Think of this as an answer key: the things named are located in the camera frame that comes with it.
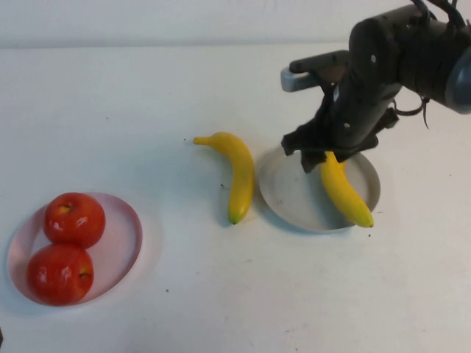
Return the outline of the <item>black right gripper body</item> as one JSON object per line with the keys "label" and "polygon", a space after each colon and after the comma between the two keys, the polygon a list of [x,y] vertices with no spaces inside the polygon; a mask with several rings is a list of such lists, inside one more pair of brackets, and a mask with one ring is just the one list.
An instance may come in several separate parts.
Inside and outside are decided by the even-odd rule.
{"label": "black right gripper body", "polygon": [[347,153],[369,138],[393,98],[399,83],[361,78],[352,69],[325,94],[316,115],[283,136],[285,154],[295,151]]}

